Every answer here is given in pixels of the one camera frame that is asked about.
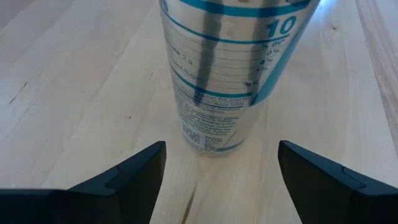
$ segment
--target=black plastic part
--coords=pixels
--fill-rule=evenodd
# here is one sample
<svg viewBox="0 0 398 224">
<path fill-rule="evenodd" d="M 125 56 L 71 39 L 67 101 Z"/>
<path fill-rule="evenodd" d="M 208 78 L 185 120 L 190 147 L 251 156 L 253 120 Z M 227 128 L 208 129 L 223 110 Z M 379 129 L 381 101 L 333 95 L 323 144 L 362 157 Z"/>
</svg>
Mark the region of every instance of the black plastic part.
<svg viewBox="0 0 398 224">
<path fill-rule="evenodd" d="M 159 141 L 69 190 L 0 190 L 0 223 L 149 223 L 165 160 Z"/>
<path fill-rule="evenodd" d="M 278 159 L 303 224 L 398 223 L 398 189 L 288 141 Z"/>
</svg>

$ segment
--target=barcode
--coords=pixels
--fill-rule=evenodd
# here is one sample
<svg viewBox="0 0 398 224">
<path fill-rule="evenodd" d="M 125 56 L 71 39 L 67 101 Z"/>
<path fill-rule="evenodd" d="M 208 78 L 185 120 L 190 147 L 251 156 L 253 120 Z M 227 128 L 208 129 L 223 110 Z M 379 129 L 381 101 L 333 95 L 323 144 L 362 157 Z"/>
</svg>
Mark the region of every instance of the barcode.
<svg viewBox="0 0 398 224">
<path fill-rule="evenodd" d="M 200 143 L 200 135 L 194 133 L 190 128 L 188 128 L 185 124 L 182 124 L 182 130 L 185 135 L 190 138 L 193 142 L 199 144 Z"/>
</svg>

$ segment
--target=wooden table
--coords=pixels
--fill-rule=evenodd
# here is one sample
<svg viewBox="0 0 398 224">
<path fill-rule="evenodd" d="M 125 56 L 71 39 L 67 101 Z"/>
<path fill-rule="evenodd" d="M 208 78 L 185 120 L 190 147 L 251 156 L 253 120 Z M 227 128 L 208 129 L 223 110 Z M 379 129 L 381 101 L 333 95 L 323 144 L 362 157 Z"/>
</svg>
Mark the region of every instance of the wooden table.
<svg viewBox="0 0 398 224">
<path fill-rule="evenodd" d="M 249 139 L 213 159 L 181 134 L 157 1 L 3 0 L 0 186 L 66 189 L 165 140 L 152 223 L 299 223 L 288 139 L 397 187 L 397 21 L 397 0 L 322 1 Z"/>
</svg>

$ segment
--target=aluminum can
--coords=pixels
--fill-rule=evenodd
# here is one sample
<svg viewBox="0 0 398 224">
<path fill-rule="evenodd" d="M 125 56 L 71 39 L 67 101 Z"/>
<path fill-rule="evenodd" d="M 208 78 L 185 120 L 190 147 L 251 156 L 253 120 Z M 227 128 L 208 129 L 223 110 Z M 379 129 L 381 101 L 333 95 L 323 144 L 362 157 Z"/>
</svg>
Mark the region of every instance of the aluminum can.
<svg viewBox="0 0 398 224">
<path fill-rule="evenodd" d="M 238 148 L 319 0 L 160 0 L 185 139 L 209 156 Z"/>
</svg>

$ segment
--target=number 10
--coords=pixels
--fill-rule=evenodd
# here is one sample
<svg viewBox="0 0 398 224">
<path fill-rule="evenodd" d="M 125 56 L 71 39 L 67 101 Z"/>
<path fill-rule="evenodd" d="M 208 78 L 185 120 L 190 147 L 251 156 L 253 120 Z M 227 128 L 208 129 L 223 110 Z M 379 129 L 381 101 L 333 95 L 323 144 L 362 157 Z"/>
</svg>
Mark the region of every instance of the number 10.
<svg viewBox="0 0 398 224">
<path fill-rule="evenodd" d="M 287 18 L 281 25 L 280 29 L 279 29 L 279 33 L 281 35 L 285 35 L 287 34 L 290 30 L 292 30 L 294 24 L 296 23 L 296 16 L 290 16 L 289 18 Z M 278 28 L 278 24 L 279 24 L 279 20 L 276 19 L 273 23 L 269 24 L 267 26 L 267 29 L 269 29 L 269 33 L 268 33 L 268 38 L 271 38 L 275 35 L 275 32 Z"/>
</svg>

